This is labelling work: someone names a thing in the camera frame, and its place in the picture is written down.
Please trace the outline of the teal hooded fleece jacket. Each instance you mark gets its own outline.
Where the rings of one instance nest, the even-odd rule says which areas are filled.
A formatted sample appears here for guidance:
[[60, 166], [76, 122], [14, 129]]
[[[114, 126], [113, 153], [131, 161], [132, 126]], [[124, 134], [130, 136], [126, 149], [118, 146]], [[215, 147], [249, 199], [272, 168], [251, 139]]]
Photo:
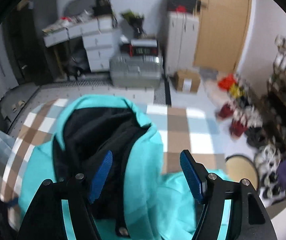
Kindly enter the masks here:
[[85, 95], [63, 109], [49, 142], [35, 147], [23, 176], [25, 214], [45, 179], [90, 181], [107, 153], [112, 164], [101, 191], [86, 185], [102, 239], [191, 239], [196, 203], [182, 172], [162, 174], [164, 145], [157, 126], [133, 102]]

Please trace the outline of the round wooden stool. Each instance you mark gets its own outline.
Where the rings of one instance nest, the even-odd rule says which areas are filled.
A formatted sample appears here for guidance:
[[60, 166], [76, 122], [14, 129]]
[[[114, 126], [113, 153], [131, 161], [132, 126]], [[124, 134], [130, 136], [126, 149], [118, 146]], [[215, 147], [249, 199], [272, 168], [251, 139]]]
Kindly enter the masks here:
[[247, 157], [237, 154], [225, 159], [227, 175], [232, 181], [248, 179], [255, 190], [259, 189], [260, 180], [254, 163]]

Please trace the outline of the checkered bed sheet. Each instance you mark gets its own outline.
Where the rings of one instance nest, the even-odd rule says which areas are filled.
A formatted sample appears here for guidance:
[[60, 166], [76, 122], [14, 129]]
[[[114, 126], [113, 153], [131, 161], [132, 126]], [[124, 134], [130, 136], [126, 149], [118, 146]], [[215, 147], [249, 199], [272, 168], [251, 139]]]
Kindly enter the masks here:
[[[25, 166], [33, 148], [50, 140], [56, 119], [71, 100], [56, 99], [31, 109], [20, 119], [12, 135], [0, 135], [10, 147], [10, 156], [0, 158], [0, 199], [8, 202], [18, 196]], [[156, 125], [164, 146], [163, 172], [180, 170], [179, 151], [188, 149], [197, 161], [210, 170], [226, 170], [225, 156], [214, 118], [197, 108], [166, 105], [139, 105]]]

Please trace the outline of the orange plastic bag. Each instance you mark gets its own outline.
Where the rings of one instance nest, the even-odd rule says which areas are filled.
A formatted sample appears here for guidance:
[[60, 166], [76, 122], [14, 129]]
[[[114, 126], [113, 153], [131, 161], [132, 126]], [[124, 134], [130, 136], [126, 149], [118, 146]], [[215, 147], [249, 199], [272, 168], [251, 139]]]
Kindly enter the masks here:
[[217, 85], [221, 90], [229, 91], [229, 89], [236, 83], [234, 74], [228, 74], [218, 81]]

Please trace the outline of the brown cardboard parcel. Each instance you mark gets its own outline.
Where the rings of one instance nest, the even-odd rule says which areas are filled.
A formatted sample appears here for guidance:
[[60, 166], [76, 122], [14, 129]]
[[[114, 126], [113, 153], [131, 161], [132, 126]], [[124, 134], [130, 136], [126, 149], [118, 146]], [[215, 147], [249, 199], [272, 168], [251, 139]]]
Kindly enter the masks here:
[[175, 89], [178, 92], [197, 93], [200, 85], [200, 74], [190, 70], [178, 70], [174, 75]]

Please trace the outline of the flat silver suitcase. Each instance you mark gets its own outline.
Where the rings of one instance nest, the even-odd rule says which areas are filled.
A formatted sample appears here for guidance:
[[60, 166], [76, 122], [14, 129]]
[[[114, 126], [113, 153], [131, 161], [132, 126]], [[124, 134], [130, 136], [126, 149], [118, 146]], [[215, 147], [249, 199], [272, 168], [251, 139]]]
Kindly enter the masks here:
[[163, 77], [163, 57], [115, 55], [109, 60], [115, 87], [158, 88]]

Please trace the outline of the black bag under desk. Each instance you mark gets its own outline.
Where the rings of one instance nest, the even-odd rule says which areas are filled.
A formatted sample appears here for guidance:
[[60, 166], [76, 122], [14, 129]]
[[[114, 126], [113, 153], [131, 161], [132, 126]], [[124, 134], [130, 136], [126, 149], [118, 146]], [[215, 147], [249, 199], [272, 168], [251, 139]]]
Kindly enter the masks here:
[[62, 67], [68, 80], [72, 76], [77, 80], [81, 75], [90, 72], [86, 50], [81, 48], [73, 51], [68, 59], [62, 62]]

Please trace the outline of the black shoe box on suitcase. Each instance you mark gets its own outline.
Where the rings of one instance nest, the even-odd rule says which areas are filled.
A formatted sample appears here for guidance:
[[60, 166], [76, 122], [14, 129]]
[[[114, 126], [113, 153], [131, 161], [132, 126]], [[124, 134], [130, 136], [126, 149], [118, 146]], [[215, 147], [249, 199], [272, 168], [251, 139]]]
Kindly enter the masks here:
[[131, 39], [120, 44], [120, 51], [129, 56], [158, 56], [159, 43], [155, 39]]

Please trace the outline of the white drawer desk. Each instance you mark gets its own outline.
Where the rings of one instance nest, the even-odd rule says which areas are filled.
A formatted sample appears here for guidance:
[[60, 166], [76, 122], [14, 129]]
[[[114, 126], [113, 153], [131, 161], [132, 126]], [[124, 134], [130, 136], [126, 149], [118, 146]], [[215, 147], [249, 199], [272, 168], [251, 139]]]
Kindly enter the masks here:
[[107, 72], [109, 61], [119, 52], [121, 29], [114, 16], [100, 16], [62, 27], [44, 35], [46, 47], [80, 38], [92, 72]]

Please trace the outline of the wooden door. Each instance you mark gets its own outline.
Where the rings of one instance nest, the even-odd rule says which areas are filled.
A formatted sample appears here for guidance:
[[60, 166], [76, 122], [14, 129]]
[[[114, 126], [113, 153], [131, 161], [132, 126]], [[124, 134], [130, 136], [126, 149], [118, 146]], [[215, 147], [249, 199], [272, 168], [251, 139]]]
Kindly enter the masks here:
[[200, 0], [196, 67], [233, 73], [243, 51], [251, 0]]

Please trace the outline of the upright white suitcase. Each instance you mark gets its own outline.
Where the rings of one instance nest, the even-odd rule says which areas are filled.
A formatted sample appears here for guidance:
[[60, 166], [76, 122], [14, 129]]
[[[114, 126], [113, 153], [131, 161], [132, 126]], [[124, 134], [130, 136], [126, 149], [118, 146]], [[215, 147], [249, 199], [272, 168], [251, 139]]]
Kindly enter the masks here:
[[199, 17], [169, 11], [165, 17], [164, 72], [174, 76], [179, 70], [192, 70], [199, 31]]

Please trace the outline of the black wardrobe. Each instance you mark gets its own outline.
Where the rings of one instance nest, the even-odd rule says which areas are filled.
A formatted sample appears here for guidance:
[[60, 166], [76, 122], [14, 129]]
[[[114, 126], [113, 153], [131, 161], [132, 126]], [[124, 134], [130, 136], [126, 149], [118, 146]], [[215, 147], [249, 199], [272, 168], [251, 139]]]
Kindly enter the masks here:
[[3, 20], [7, 56], [20, 85], [44, 85], [60, 75], [54, 50], [45, 46], [43, 38], [43, 29], [57, 19], [56, 0], [31, 0], [13, 8]]

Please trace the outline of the flower bouquet dark wrap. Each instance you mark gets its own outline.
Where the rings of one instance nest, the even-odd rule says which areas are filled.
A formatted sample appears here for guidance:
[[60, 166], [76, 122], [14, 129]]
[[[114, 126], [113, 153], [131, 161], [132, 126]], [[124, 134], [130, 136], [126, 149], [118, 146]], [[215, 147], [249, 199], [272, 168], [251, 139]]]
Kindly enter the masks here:
[[143, 29], [144, 15], [131, 10], [121, 12], [120, 15], [132, 27], [134, 31], [134, 38], [142, 38], [146, 33]]

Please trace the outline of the black bag on desk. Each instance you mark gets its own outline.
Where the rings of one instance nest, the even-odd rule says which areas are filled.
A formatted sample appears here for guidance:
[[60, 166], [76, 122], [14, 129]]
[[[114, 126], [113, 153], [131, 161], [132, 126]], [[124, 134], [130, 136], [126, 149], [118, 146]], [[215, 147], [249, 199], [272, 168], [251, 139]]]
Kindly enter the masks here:
[[110, 0], [95, 0], [93, 13], [95, 17], [102, 15], [112, 15], [113, 11]]

